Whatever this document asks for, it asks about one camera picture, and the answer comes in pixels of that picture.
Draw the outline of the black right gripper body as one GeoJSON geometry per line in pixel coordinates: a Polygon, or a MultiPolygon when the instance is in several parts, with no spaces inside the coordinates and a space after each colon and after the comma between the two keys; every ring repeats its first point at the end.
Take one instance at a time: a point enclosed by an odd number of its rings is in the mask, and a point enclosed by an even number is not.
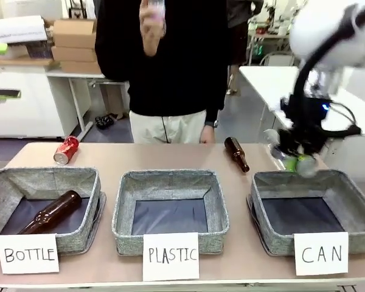
{"type": "Polygon", "coordinates": [[[331,101],[311,97],[281,98],[280,109],[285,113],[285,117],[291,120],[291,127],[278,130],[278,149],[283,147],[299,152],[301,147],[305,154],[319,153],[326,141],[334,137],[333,131],[322,127],[331,101]]]}

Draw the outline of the person's left hand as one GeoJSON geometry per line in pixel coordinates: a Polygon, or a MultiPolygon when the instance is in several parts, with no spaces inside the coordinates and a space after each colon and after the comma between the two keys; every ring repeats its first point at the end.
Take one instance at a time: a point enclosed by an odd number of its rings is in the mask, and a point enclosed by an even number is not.
{"type": "Polygon", "coordinates": [[[207,125],[203,127],[200,136],[200,143],[201,144],[214,144],[215,143],[215,128],[213,125],[207,125]]]}

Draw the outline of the person's right hand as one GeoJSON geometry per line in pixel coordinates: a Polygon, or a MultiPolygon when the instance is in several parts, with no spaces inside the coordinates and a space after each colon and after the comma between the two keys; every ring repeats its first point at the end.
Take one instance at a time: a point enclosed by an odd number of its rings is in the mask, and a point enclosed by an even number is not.
{"type": "Polygon", "coordinates": [[[141,1],[139,24],[144,53],[148,57],[154,57],[166,32],[165,5],[158,1],[141,1]]]}

